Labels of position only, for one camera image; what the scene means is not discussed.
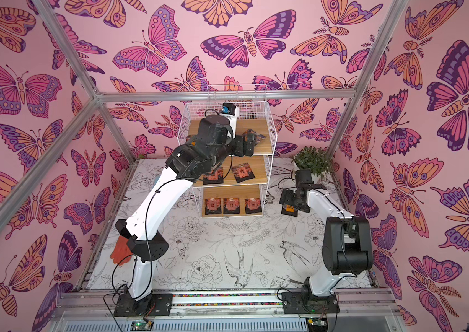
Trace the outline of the orange jasmine tea bag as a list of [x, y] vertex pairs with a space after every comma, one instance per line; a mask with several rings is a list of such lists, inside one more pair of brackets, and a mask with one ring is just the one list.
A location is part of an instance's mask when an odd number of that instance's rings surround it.
[[266, 139], [265, 135], [259, 134], [258, 132], [254, 131], [253, 129], [249, 129], [247, 131], [247, 135], [254, 138], [255, 146], [259, 145], [264, 139]]
[[282, 190], [279, 204], [281, 205], [281, 214], [291, 217], [298, 217], [298, 211], [293, 205], [295, 193], [292, 190]]

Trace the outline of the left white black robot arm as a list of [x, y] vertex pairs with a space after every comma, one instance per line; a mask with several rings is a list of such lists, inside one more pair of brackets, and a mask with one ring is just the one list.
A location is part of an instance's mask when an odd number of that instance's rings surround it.
[[236, 133], [234, 116], [211, 115], [202, 118], [197, 134], [178, 146], [168, 157], [151, 192], [127, 219], [116, 221], [120, 237], [134, 257], [133, 275], [121, 300], [133, 313], [149, 311], [154, 265], [169, 244], [159, 232], [162, 221], [179, 198], [205, 174], [212, 174], [229, 156], [252, 156], [256, 134]]

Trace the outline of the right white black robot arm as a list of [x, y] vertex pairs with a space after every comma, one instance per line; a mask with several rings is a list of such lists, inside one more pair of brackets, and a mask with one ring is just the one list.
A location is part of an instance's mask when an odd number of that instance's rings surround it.
[[308, 313], [339, 313], [335, 289], [347, 278], [357, 277], [374, 264], [369, 222], [338, 206], [309, 169], [295, 172], [295, 189], [285, 189], [279, 203], [284, 208], [315, 212], [325, 221], [321, 267], [306, 278], [297, 303]]

